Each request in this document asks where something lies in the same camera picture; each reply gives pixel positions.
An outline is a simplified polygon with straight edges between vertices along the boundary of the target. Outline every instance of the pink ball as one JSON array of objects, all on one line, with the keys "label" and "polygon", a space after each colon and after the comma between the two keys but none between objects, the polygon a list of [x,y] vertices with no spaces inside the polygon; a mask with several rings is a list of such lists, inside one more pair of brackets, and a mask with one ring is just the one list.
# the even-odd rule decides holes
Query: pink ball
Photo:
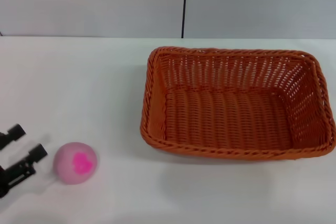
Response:
[{"label": "pink ball", "polygon": [[97,156],[89,145],[73,142],[58,149],[54,171],[65,184],[76,185],[87,181],[97,164]]}]

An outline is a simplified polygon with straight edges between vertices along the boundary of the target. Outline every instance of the pink heart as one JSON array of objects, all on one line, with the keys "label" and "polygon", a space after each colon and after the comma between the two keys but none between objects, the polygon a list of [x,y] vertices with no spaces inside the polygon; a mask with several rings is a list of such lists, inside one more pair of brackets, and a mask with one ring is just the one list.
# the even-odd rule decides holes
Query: pink heart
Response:
[{"label": "pink heart", "polygon": [[87,159],[85,153],[77,152],[73,158],[74,159],[72,160],[72,163],[74,165],[73,170],[75,171],[75,173],[85,174],[91,171],[93,164]]}]

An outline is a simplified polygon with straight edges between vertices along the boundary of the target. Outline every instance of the orange wicker basket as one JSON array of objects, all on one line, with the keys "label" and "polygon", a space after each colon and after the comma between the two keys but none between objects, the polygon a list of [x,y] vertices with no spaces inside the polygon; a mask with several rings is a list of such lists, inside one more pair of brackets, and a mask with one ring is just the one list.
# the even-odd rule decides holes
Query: orange wicker basket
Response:
[{"label": "orange wicker basket", "polygon": [[154,50],[140,131],[155,148],[216,158],[297,159],[335,147],[320,65],[293,50]]}]

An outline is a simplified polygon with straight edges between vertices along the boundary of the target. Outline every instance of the white wall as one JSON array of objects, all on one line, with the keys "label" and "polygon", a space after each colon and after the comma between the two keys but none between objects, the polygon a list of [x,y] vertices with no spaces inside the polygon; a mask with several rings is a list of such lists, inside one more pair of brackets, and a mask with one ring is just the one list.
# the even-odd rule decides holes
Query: white wall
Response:
[{"label": "white wall", "polygon": [[181,36],[183,0],[0,0],[4,35]]},{"label": "white wall", "polygon": [[185,38],[336,38],[336,0],[187,0]]}]

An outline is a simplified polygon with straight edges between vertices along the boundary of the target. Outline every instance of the basket rim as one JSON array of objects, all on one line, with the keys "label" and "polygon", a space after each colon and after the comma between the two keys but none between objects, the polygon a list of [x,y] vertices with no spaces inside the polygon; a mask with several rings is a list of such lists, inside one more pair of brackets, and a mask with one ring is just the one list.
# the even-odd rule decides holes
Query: basket rim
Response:
[{"label": "basket rim", "polygon": [[[158,64],[158,59],[161,54],[173,53],[174,55],[192,55],[204,54],[207,57],[228,57],[235,54],[246,54],[247,57],[269,57],[281,56],[291,53],[290,59],[304,59],[312,64],[313,77],[315,80],[315,88],[319,97],[319,105],[323,107],[322,118],[324,120],[326,130],[328,131],[328,142],[316,147],[310,148],[291,148],[286,150],[245,150],[240,148],[214,148],[214,147],[199,147],[194,145],[177,144],[164,139],[159,139],[151,136],[148,131],[149,114],[148,111],[152,101],[152,87],[154,84],[153,67]],[[297,159],[301,157],[316,157],[326,155],[331,152],[335,146],[335,122],[332,116],[332,111],[329,103],[327,83],[322,73],[321,67],[317,59],[301,50],[274,50],[274,49],[218,49],[218,48],[184,48],[184,47],[159,47],[154,49],[148,59],[148,69],[145,84],[145,92],[143,99],[142,118],[140,132],[143,139],[152,147],[159,148],[168,152],[196,155],[205,157],[217,158],[232,158],[232,159]]]}]

